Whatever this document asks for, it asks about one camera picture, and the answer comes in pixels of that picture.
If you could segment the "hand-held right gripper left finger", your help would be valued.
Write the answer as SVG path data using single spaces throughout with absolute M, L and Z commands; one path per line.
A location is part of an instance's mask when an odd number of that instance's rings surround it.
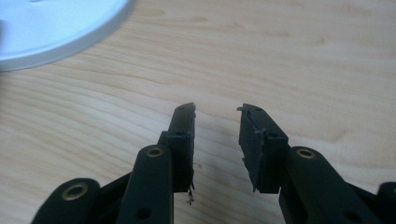
M 187 103 L 178 106 L 171 119 L 166 143 L 172 153 L 173 191 L 187 192 L 187 204 L 194 202 L 193 156 L 195 138 L 195 104 Z

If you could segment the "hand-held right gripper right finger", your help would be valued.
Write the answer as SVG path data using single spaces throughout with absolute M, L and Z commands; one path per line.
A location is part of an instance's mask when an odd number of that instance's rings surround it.
M 253 190 L 278 194 L 289 138 L 262 108 L 243 104 L 238 111 L 241 112 L 238 143 Z

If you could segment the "round white plate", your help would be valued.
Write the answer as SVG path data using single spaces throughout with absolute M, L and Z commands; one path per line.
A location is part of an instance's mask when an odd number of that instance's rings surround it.
M 0 71 L 53 63 L 111 35 L 136 0 L 0 0 Z

